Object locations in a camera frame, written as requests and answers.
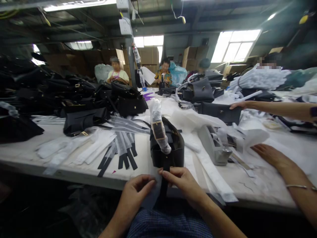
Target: white table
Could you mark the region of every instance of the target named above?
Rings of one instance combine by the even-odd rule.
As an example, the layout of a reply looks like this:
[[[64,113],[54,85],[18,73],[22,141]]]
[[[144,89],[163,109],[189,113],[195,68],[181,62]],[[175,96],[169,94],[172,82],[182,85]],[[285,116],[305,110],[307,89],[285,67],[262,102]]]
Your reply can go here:
[[[181,110],[178,107],[173,109],[164,109],[165,114],[172,113],[175,110]],[[248,129],[248,125],[251,127],[262,127],[260,122],[250,123],[250,121],[244,121],[241,123],[241,127]],[[35,136],[28,141],[2,144],[0,145],[1,155],[0,162],[7,165],[8,169],[14,171],[43,176],[43,171],[47,166],[47,160],[40,159],[34,149],[44,143],[57,137],[63,136],[62,125],[40,125],[45,132],[42,135]],[[284,143],[293,146],[297,146],[298,151],[305,153],[305,150],[313,150],[316,145],[316,139],[310,139],[305,136],[294,135],[288,132],[269,132],[273,139],[282,140]],[[150,141],[149,136],[136,134],[136,151],[138,156],[135,157],[138,169],[135,171],[130,167],[128,170],[125,168],[118,170],[119,158],[115,156],[111,161],[108,169],[106,170],[103,178],[98,178],[97,175],[100,170],[97,167],[105,152],[92,162],[90,165],[82,164],[77,166],[72,163],[74,159],[86,148],[85,145],[77,149],[71,156],[64,161],[59,170],[49,178],[67,180],[71,182],[84,183],[89,185],[95,185],[100,187],[112,188],[122,190],[125,182],[131,177],[138,174],[148,174],[153,170],[153,164],[150,155]],[[197,180],[199,185],[208,192],[207,183],[208,179],[202,173],[202,165],[197,159],[196,155],[192,153],[194,169],[197,174]],[[284,210],[296,212],[296,205],[292,200],[289,192],[285,188],[285,184],[281,176],[277,171],[265,161],[262,161],[262,165],[256,166],[253,172],[259,177],[260,181],[265,184],[264,187],[256,185],[246,174],[244,170],[235,164],[227,164],[226,166],[217,166],[217,169],[224,180],[234,191],[234,194],[239,199],[239,203],[234,205],[257,207],[263,209]]]

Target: white shirt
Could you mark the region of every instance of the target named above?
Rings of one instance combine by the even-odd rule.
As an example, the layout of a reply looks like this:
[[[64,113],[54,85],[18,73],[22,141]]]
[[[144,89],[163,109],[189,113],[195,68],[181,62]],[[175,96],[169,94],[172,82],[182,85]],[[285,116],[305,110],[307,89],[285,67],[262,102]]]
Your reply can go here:
[[[126,74],[126,72],[124,70],[120,70],[119,73],[112,70],[109,72],[107,79],[109,79],[111,76],[113,76],[113,77],[118,76],[129,83],[129,76]]]

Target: bracelet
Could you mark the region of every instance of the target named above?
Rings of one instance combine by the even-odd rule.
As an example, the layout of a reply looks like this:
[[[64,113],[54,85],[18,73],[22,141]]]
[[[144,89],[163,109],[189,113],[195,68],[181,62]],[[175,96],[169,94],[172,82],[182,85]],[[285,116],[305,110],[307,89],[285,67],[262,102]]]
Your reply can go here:
[[[286,185],[287,188],[289,187],[299,187],[299,188],[304,188],[304,189],[307,189],[306,186],[303,186],[303,185],[296,185],[296,184],[289,184],[289,185]],[[311,190],[313,191],[317,191],[317,188],[316,187],[311,187]]]

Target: yellow shirt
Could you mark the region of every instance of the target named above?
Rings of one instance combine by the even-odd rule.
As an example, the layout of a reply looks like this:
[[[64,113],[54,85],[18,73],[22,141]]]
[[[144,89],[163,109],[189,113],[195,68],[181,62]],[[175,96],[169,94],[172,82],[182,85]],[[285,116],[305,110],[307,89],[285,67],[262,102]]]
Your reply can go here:
[[[120,72],[115,72],[112,70],[108,74],[108,79],[110,79],[111,76],[113,76],[114,78],[118,76],[124,79],[129,84],[129,76],[126,74],[124,70],[120,70]]]
[[[162,81],[162,73],[163,73],[163,71],[160,69],[155,74],[155,79],[159,79],[159,83],[157,84],[157,86]],[[170,87],[170,85],[172,84],[172,75],[171,75],[171,73],[169,71],[164,75],[164,79],[163,80],[165,82],[166,87]]]

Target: electrical outlet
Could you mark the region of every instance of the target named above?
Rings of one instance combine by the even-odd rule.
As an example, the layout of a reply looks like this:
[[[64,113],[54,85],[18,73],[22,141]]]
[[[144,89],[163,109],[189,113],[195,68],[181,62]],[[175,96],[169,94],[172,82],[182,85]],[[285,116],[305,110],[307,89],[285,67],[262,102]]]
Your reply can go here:
[[[129,0],[117,0],[117,8],[119,10],[129,9]]]
[[[132,35],[129,19],[119,19],[120,31],[122,35]]]

